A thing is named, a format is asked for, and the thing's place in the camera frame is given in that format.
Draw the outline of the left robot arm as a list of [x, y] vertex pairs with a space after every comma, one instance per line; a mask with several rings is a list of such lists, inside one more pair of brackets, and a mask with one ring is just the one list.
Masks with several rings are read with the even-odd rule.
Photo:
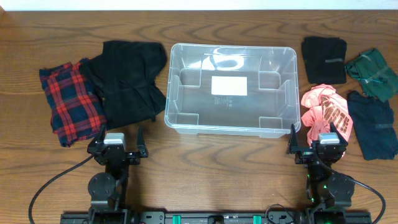
[[94, 175], [88, 183], [91, 207], [88, 223], [137, 224], [139, 215], [127, 208], [126, 192], [129, 167], [139, 165], [149, 153], [142, 128], [137, 130], [137, 151], [127, 152], [123, 133], [106, 133], [102, 126], [91, 140], [87, 152], [105, 171]]

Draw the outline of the dark navy shirt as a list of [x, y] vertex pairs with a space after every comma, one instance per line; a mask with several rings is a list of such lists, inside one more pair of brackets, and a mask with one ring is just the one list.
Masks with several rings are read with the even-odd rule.
[[348, 94], [348, 111], [363, 157], [392, 160], [397, 155], [394, 112], [388, 101], [365, 97], [357, 91]]

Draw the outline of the pink shirt with gold letters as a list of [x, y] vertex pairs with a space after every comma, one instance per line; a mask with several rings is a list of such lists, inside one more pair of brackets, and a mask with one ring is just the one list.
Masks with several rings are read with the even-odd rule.
[[330, 132], [331, 122], [346, 141], [349, 141], [353, 119], [348, 113], [347, 100], [337, 94], [331, 85], [312, 87], [303, 95], [301, 105], [308, 108], [301, 119], [304, 126], [310, 128], [307, 133], [309, 145], [318, 139], [320, 133]]

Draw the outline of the dark green shirt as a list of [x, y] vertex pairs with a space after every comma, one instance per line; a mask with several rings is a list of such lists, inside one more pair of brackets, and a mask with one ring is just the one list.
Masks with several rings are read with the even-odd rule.
[[362, 52], [345, 65], [347, 74], [359, 81], [363, 92], [385, 102], [397, 94], [397, 74], [376, 48]]

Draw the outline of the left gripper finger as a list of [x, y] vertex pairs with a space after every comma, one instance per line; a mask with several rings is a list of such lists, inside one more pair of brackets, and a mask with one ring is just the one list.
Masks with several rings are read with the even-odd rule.
[[97, 135], [93, 138], [93, 144], [96, 146], [98, 144], [103, 144], [106, 135], [106, 126], [102, 125]]
[[138, 130], [137, 130], [137, 142], [136, 142], [136, 145], [137, 145], [138, 151], [145, 151], [146, 150], [146, 144], [145, 144], [142, 128], [140, 126], [138, 127]]

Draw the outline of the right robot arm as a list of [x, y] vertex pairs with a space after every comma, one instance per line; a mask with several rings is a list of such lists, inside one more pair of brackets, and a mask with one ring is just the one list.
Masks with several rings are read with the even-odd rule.
[[330, 123], [330, 132], [321, 133], [309, 147], [299, 146], [295, 126], [291, 125], [289, 154], [307, 170], [307, 198], [313, 206], [295, 212], [294, 223], [347, 223], [346, 208], [352, 204], [354, 183], [333, 171], [331, 166], [343, 157], [348, 142]]

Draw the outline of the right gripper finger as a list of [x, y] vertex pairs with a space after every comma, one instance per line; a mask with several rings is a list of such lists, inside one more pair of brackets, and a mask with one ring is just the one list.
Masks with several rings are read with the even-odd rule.
[[288, 149], [295, 150], [297, 147], [298, 147], [298, 141], [297, 141], [297, 133], [295, 130], [295, 125], [291, 124]]
[[346, 141], [346, 139], [340, 134], [340, 132], [338, 131], [338, 129], [336, 128], [336, 126], [334, 125], [333, 122], [330, 123], [330, 132], [331, 133], [335, 133], [339, 139], [339, 144], [342, 146], [347, 146], [348, 142]]

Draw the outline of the black shirt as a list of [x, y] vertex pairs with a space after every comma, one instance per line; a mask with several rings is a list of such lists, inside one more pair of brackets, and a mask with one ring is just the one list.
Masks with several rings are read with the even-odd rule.
[[309, 83], [346, 83], [345, 40], [338, 37], [305, 37], [301, 49]]

